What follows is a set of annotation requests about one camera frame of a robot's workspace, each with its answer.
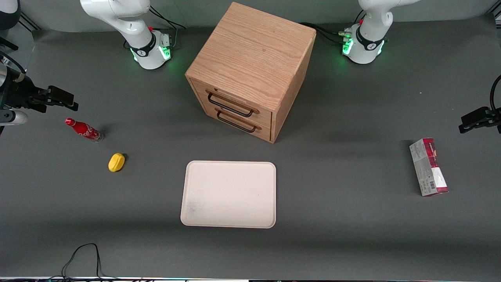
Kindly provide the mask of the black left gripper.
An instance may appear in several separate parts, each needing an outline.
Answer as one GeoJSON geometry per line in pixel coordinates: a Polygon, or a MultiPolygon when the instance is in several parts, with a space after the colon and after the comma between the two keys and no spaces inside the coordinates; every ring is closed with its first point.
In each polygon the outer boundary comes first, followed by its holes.
{"type": "Polygon", "coordinates": [[[462,116],[461,125],[458,128],[460,134],[465,134],[481,127],[496,127],[499,134],[501,134],[501,108],[478,108],[462,116]]]}

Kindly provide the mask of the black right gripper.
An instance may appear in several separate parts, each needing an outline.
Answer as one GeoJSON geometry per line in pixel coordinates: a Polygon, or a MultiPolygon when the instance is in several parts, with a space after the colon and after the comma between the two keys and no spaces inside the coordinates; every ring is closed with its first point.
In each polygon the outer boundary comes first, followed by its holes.
{"type": "Polygon", "coordinates": [[[1,84],[1,109],[25,108],[47,112],[47,107],[65,107],[77,111],[79,104],[74,102],[74,95],[58,88],[49,86],[47,97],[43,95],[44,89],[36,87],[29,77],[22,81],[15,81],[15,74],[7,74],[2,77],[1,84]]]}

